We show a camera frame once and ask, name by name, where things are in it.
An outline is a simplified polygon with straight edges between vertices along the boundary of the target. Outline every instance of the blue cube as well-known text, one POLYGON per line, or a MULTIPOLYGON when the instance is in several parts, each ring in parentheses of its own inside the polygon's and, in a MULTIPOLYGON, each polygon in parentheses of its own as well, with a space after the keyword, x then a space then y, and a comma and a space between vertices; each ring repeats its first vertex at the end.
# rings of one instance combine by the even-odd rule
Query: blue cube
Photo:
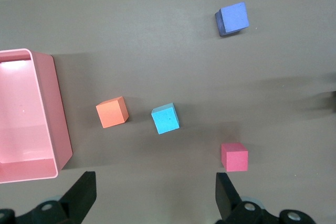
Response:
POLYGON ((215 14, 221 36, 240 31, 249 26, 244 2, 221 8, 215 14))
POLYGON ((152 110, 152 117, 159 134, 180 128, 173 103, 152 110))

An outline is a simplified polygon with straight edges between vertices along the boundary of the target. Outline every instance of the orange cube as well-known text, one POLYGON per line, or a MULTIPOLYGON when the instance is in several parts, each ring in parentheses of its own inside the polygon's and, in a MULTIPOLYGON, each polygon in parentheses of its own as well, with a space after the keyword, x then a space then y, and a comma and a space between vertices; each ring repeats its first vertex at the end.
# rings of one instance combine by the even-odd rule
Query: orange cube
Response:
POLYGON ((104 101, 96 106, 103 128, 126 122, 128 112, 123 97, 104 101))

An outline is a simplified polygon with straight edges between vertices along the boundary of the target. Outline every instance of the pink bin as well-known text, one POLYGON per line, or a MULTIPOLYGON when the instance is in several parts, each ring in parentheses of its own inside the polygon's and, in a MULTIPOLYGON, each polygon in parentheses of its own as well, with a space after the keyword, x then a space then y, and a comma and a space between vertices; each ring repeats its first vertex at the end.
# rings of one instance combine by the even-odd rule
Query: pink bin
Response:
POLYGON ((55 178, 71 156, 53 57, 0 51, 0 183, 55 178))

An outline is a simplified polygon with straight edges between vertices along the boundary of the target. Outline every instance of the wooden block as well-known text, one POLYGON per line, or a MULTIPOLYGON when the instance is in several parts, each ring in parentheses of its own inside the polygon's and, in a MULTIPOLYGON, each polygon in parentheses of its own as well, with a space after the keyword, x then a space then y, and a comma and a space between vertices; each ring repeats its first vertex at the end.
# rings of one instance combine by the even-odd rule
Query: wooden block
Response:
POLYGON ((248 170, 248 150, 241 143, 222 144, 222 164, 227 172, 248 170))
POLYGON ((159 134, 180 128, 173 103, 155 108, 152 111, 152 117, 159 134))
POLYGON ((244 2, 221 8, 215 17, 221 36, 235 33, 249 26, 244 2))
POLYGON ((103 128, 126 122, 128 112, 123 97, 104 101, 96 106, 103 128))

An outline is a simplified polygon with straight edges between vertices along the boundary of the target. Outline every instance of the pink plastic container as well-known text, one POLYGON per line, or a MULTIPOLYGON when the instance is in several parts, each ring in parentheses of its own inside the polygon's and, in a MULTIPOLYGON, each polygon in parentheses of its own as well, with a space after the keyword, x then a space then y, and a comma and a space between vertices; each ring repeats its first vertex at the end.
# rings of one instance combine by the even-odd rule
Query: pink plastic container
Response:
POLYGON ((52 56, 0 51, 0 183, 55 178, 71 156, 52 56))

